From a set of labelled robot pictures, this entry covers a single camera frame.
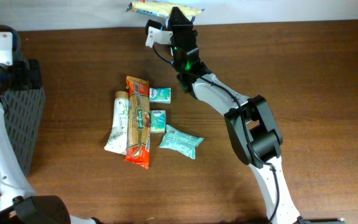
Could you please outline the small teal tissue pack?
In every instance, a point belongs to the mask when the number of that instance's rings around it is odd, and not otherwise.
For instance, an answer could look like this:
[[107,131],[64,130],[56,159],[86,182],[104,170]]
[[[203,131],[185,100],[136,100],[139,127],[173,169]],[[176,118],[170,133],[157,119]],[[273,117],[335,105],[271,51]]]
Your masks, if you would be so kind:
[[151,133],[164,133],[166,128],[166,111],[152,110],[151,115]]

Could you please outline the teal wet wipes pouch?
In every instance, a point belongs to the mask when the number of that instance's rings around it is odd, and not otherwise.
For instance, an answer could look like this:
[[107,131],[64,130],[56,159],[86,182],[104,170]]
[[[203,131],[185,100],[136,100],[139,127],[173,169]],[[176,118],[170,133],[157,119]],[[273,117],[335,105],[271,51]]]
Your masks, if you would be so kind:
[[196,159],[196,148],[203,142],[204,138],[192,136],[166,125],[166,133],[163,136],[159,148],[171,149],[180,152],[186,157]]

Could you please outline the orange spaghetti package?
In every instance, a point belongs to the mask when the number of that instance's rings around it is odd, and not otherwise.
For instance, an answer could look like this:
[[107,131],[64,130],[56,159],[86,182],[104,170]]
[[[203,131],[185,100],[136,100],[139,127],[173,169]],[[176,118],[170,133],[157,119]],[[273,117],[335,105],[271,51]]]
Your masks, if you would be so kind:
[[129,120],[125,161],[149,169],[150,163],[150,100],[149,83],[146,80],[127,76],[129,90]]

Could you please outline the white tube with cork cap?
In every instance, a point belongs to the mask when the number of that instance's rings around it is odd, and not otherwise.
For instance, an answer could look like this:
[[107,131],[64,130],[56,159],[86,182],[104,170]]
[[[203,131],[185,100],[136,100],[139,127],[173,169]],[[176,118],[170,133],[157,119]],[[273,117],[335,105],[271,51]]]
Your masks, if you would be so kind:
[[106,151],[126,155],[129,119],[129,94],[126,91],[115,93],[112,128],[104,147]]

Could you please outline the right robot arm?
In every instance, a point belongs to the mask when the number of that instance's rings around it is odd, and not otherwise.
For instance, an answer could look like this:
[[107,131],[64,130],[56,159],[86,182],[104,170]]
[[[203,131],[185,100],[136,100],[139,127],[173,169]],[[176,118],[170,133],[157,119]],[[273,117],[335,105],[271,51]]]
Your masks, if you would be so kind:
[[250,98],[221,83],[199,57],[197,31],[179,7],[167,22],[173,68],[185,93],[223,115],[231,146],[252,170],[264,198],[269,223],[306,223],[293,203],[282,168],[283,136],[263,96]]

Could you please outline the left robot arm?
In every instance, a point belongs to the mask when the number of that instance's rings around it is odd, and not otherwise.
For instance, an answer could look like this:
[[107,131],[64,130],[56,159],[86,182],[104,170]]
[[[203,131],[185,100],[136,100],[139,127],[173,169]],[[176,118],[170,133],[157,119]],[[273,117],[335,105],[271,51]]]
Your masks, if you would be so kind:
[[0,25],[0,223],[99,223],[69,214],[56,195],[38,196],[17,161],[6,129],[10,106],[4,93],[42,88],[38,60],[26,59],[16,30]]

